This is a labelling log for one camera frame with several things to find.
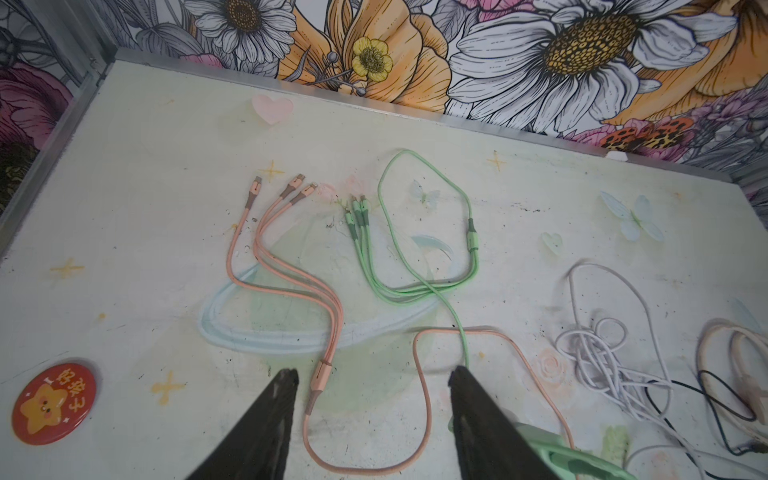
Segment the yellow cross mark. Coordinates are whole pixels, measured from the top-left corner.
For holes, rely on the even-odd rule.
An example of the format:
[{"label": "yellow cross mark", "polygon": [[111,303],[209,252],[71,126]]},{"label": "yellow cross mark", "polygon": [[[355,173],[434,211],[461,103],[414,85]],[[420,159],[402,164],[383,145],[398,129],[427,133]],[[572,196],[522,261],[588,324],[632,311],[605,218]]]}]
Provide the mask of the yellow cross mark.
[{"label": "yellow cross mark", "polygon": [[61,278],[67,278],[68,276],[72,276],[72,272],[76,270],[83,270],[84,266],[73,266],[74,259],[72,257],[67,258],[67,263],[64,266],[53,266],[51,267],[51,272],[59,272],[61,274]]},{"label": "yellow cross mark", "polygon": [[262,168],[262,169],[259,169],[259,172],[264,172],[267,175],[267,177],[268,177],[267,180],[270,183],[272,183],[272,179],[275,177],[275,175],[277,175],[277,174],[284,174],[285,173],[284,171],[281,171],[281,170],[275,170],[275,161],[274,160],[272,160],[272,164],[270,165],[270,168],[268,170],[265,170],[265,169]]},{"label": "yellow cross mark", "polygon": [[163,395],[160,397],[160,400],[157,402],[160,405],[166,405],[168,404],[168,393],[172,392],[173,390],[181,390],[184,388],[184,384],[181,383],[171,383],[171,381],[174,379],[174,371],[171,370],[168,372],[168,380],[165,383],[155,383],[152,385],[152,393],[160,393],[162,392]]},{"label": "yellow cross mark", "polygon": [[507,163],[505,161],[501,161],[498,159],[498,153],[496,152],[496,150],[493,151],[493,160],[489,158],[488,161],[494,164],[499,172],[502,171],[502,165]]}]

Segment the butterfly decal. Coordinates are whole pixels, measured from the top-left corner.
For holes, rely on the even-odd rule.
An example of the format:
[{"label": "butterfly decal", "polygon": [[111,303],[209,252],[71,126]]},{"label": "butterfly decal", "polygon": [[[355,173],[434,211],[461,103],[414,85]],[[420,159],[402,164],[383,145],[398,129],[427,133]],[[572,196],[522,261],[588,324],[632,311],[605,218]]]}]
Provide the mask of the butterfly decal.
[{"label": "butterfly decal", "polygon": [[630,125],[609,134],[600,142],[600,146],[631,153],[642,153],[645,148],[669,148],[683,141],[690,133],[686,130],[693,125],[694,121],[690,118],[675,118],[656,124],[649,121],[644,126]]},{"label": "butterfly decal", "polygon": [[420,201],[422,205],[429,210],[437,209],[437,200],[440,198],[440,190],[433,190],[426,193],[422,188],[422,185],[416,180],[411,184],[411,196]]},{"label": "butterfly decal", "polygon": [[624,206],[619,200],[605,192],[600,192],[600,196],[603,197],[603,201],[608,209],[613,212],[614,215],[621,218],[621,232],[630,242],[637,242],[640,238],[641,231],[645,232],[654,240],[660,242],[664,241],[664,234],[661,233],[659,227],[657,227],[651,218],[653,217],[653,211],[650,208],[650,201],[645,195],[640,195],[634,202],[634,210],[630,210]]}]

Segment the red badge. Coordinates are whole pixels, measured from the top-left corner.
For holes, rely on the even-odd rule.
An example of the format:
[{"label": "red badge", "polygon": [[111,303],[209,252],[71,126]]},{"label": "red badge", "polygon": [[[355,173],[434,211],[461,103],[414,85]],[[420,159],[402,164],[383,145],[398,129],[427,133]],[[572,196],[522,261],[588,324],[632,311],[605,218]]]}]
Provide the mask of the red badge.
[{"label": "red badge", "polygon": [[36,376],[13,407],[13,431],[24,443],[45,445],[69,435],[91,410],[96,381],[91,370],[62,363]]}]

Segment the floral wallpaper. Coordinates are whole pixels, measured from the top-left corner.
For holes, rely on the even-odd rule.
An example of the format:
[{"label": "floral wallpaper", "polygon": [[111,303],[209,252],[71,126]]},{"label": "floral wallpaper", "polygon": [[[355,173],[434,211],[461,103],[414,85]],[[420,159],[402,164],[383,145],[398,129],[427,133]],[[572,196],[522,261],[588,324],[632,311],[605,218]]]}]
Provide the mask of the floral wallpaper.
[{"label": "floral wallpaper", "polygon": [[27,8],[0,0],[0,215],[79,83]]},{"label": "floral wallpaper", "polygon": [[[734,177],[768,168],[768,0],[90,0],[120,46]],[[750,194],[768,227],[768,190]]]}]

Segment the white table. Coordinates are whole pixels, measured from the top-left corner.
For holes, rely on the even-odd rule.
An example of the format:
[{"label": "white table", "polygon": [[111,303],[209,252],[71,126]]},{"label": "white table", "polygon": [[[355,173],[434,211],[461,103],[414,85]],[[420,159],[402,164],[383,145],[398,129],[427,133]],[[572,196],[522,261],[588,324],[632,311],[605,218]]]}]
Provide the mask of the white table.
[{"label": "white table", "polygon": [[[250,107],[257,93],[291,98],[292,117],[268,127]],[[259,169],[274,161],[274,170],[286,173],[264,184],[254,217],[299,172],[341,195],[359,193],[362,185],[373,199],[386,162],[400,148],[427,157],[472,199],[480,274],[450,295],[465,326],[503,329],[539,372],[543,362],[557,357],[553,339],[573,324],[562,277],[582,257],[619,270],[648,299],[670,371],[681,381],[695,382],[694,353],[706,322],[734,319],[730,299],[758,318],[768,311],[768,233],[735,185],[119,61],[0,265],[2,476],[184,478],[270,376],[292,366],[302,384],[286,478],[338,478],[312,462],[299,430],[310,360],[319,355],[237,352],[206,341],[198,322],[227,285],[231,225]],[[489,161],[494,152],[503,163]],[[410,196],[414,179],[427,191],[441,191],[436,210]],[[626,241],[601,190],[629,207],[638,195],[647,196],[666,241],[646,234],[636,243]],[[386,195],[404,237],[429,233],[445,244],[443,250],[452,249],[454,270],[466,265],[466,212],[437,177],[403,161],[388,179]],[[381,217],[380,210],[374,216]],[[267,239],[282,237],[276,251],[300,258],[302,267],[339,293],[347,328],[372,318],[403,318],[404,312],[374,301],[341,218],[338,205],[314,197],[278,222]],[[238,246],[236,271],[253,265],[246,248],[250,231]],[[543,244],[544,232],[562,235],[559,257]],[[383,233],[377,242],[382,271],[394,284],[405,282]],[[412,258],[426,259],[438,276],[449,270],[451,261],[439,249],[422,252],[414,241],[406,243]],[[69,258],[84,269],[64,279],[50,270]],[[631,293],[599,273],[583,275],[578,290],[585,311],[600,309],[629,325],[632,337],[622,361],[659,372]],[[288,337],[295,329],[326,328],[314,308],[243,292],[235,292],[220,319],[255,333],[283,328]],[[339,351],[310,426],[322,457],[370,467],[410,455],[423,432],[424,405],[410,356],[413,333],[406,330],[450,322],[445,309],[434,306],[408,327]],[[719,372],[727,376],[724,339],[717,345],[713,355],[722,357]],[[507,345],[475,337],[470,348],[472,372],[500,406],[523,422],[560,432]],[[434,338],[425,342],[423,355],[435,424],[423,456],[402,478],[458,478],[454,439],[446,428],[446,383],[460,362],[460,345],[456,338]],[[97,374],[98,397],[89,418],[54,444],[21,443],[10,427],[13,402],[30,379],[67,359],[87,362]],[[631,451],[666,442],[657,428],[634,422],[578,385],[572,365],[559,361],[560,371],[548,371],[548,388],[579,448],[599,454],[607,428],[616,425],[626,426]],[[171,392],[163,406],[151,387],[164,382],[169,370],[185,387]],[[678,392],[670,420],[698,448],[725,455],[702,397]],[[733,433],[734,443],[743,440]],[[619,448],[610,440],[607,446]],[[768,469],[768,458],[743,460]],[[720,475],[742,475],[709,465]],[[682,454],[666,452],[649,454],[633,473],[696,475]]]}]

